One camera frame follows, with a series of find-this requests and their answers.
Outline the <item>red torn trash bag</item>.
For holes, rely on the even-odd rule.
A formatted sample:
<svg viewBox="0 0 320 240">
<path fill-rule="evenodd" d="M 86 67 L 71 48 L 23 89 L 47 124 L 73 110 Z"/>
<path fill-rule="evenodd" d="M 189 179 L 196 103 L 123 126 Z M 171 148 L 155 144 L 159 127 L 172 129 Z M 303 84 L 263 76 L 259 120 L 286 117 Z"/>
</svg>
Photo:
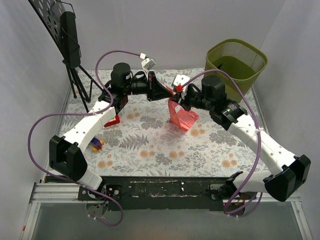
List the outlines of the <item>red torn trash bag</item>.
<svg viewBox="0 0 320 240">
<path fill-rule="evenodd" d="M 171 99 L 168 99 L 167 104 L 170 115 L 169 121 L 185 132 L 187 132 L 199 118 L 199 115 L 192 110 L 186 111 L 183 108 L 176 110 L 178 104 Z"/>
</svg>

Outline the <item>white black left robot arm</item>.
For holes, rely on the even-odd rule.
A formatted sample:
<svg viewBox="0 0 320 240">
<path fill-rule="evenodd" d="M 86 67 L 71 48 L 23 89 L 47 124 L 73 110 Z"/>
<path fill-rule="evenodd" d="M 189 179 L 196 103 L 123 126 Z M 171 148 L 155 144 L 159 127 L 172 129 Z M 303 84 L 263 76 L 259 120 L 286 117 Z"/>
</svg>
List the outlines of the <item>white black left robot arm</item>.
<svg viewBox="0 0 320 240">
<path fill-rule="evenodd" d="M 146 95 L 148 101 L 158 101 L 171 97 L 171 92 L 160 84 L 152 67 L 153 59 L 142 61 L 141 75 L 133 75 L 131 67 L 124 62 L 117 63 L 111 72 L 111 79 L 90 110 L 71 130 L 63 136 L 53 136 L 49 142 L 49 166 L 67 177 L 89 188 L 89 194 L 95 200 L 106 196 L 106 187 L 102 178 L 90 170 L 84 157 L 84 151 L 96 134 L 128 103 L 129 95 Z"/>
</svg>

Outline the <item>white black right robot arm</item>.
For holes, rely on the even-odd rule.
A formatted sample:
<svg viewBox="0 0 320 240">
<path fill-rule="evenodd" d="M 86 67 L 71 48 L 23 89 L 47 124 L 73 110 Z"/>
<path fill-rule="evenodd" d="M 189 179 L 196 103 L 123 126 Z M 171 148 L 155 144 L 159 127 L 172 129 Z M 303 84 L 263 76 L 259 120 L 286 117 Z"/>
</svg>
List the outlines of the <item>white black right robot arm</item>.
<svg viewBox="0 0 320 240">
<path fill-rule="evenodd" d="M 207 110 L 211 119 L 227 132 L 245 143 L 264 162 L 268 172 L 253 173 L 243 186 L 245 174 L 237 172 L 225 184 L 214 190 L 220 197 L 237 199 L 246 192 L 268 193 L 280 202 L 286 201 L 307 179 L 311 161 L 304 154 L 297 156 L 272 139 L 255 122 L 245 108 L 228 99 L 225 84 L 216 75 L 205 76 L 201 89 L 194 89 L 190 78 L 176 75 L 172 82 L 172 100 L 186 111 L 191 108 Z"/>
</svg>

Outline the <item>green plastic trash bin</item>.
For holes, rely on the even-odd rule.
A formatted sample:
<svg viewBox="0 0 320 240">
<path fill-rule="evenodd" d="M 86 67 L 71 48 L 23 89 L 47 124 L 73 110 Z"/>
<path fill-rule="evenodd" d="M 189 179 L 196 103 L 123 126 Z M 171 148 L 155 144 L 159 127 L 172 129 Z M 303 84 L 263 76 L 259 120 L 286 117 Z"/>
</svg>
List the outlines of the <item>green plastic trash bin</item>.
<svg viewBox="0 0 320 240">
<path fill-rule="evenodd" d="M 224 71 L 245 95 L 267 64 L 267 56 L 258 48 L 241 39 L 231 38 L 208 50 L 204 69 Z"/>
</svg>

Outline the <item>red calculator toy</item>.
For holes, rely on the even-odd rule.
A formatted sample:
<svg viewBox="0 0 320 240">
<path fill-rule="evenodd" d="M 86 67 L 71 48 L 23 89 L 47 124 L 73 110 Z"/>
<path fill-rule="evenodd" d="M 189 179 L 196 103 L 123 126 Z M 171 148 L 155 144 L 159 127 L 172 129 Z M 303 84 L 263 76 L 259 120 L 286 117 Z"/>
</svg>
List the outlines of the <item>red calculator toy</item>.
<svg viewBox="0 0 320 240">
<path fill-rule="evenodd" d="M 104 127 L 107 128 L 107 127 L 110 127 L 110 126 L 113 126 L 113 125 L 116 125 L 116 124 L 119 124 L 120 123 L 120 118 L 118 115 L 116 115 L 112 120 L 108 121 Z"/>
</svg>

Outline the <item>floral patterned table mat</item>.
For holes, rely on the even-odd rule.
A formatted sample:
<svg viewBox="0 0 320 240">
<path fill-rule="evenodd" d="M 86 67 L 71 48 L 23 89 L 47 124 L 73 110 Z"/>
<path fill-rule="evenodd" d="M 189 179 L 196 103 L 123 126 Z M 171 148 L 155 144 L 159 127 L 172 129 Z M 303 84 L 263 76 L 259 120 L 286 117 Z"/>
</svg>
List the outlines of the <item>floral patterned table mat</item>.
<svg viewBox="0 0 320 240">
<path fill-rule="evenodd" d="M 101 176 L 229 177 L 248 173 L 256 154 L 214 123 L 206 110 L 188 131 L 170 122 L 168 101 L 131 95 L 118 124 L 101 129 L 100 150 L 88 146 L 84 157 Z"/>
</svg>

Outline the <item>colourful toy figure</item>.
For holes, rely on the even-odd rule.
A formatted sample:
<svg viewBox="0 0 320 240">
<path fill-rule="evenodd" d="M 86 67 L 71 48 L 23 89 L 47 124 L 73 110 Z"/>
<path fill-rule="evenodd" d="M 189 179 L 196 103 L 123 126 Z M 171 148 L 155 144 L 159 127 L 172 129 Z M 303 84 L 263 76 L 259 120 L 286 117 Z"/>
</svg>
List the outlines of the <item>colourful toy figure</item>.
<svg viewBox="0 0 320 240">
<path fill-rule="evenodd" d="M 98 138 L 94 137 L 91 141 L 90 141 L 91 145 L 92 145 L 92 150 L 94 152 L 97 152 L 98 150 L 100 150 L 104 144 L 103 140 L 99 140 Z"/>
</svg>

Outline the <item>black music stand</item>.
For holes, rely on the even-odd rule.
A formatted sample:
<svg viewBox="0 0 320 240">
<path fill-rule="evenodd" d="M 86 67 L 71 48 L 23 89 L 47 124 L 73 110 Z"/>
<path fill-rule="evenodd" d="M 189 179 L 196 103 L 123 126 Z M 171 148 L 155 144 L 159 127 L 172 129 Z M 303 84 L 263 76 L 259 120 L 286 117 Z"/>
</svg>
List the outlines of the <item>black music stand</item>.
<svg viewBox="0 0 320 240">
<path fill-rule="evenodd" d="M 73 97 L 80 99 L 88 112 L 87 104 L 91 102 L 93 85 L 100 90 L 102 87 L 81 66 L 81 47 L 78 41 L 76 15 L 71 3 L 64 0 L 30 0 L 32 8 L 44 24 L 61 53 L 70 82 Z M 86 91 L 77 69 L 80 69 L 89 79 L 89 92 Z"/>
</svg>

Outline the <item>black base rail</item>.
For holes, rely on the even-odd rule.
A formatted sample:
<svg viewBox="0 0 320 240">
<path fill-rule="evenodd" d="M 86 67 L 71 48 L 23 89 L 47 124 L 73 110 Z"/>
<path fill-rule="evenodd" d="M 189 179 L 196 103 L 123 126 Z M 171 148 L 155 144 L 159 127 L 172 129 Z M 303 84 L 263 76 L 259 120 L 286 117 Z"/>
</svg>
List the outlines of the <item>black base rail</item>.
<svg viewBox="0 0 320 240">
<path fill-rule="evenodd" d="M 123 210 L 222 211 L 231 190 L 226 177 L 104 176 L 100 191 Z"/>
</svg>

